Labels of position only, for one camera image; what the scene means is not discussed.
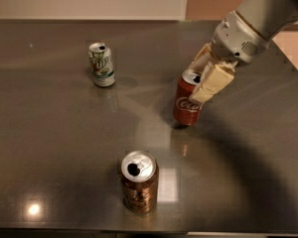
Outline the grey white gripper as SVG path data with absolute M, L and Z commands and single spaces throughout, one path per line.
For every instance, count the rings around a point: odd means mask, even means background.
M 205 44 L 189 65 L 189 69 L 202 72 L 190 100 L 205 103 L 234 80 L 236 62 L 224 60 L 252 63 L 268 46 L 236 11 L 229 12 L 214 31 L 212 48 L 211 44 Z M 221 61 L 213 63 L 212 52 Z

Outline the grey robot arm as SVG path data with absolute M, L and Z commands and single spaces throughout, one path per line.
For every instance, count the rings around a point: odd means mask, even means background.
M 235 68 L 251 63 L 284 28 L 298 22 L 298 0 L 243 0 L 216 27 L 190 68 L 201 74 L 190 100 L 205 103 L 226 88 Z

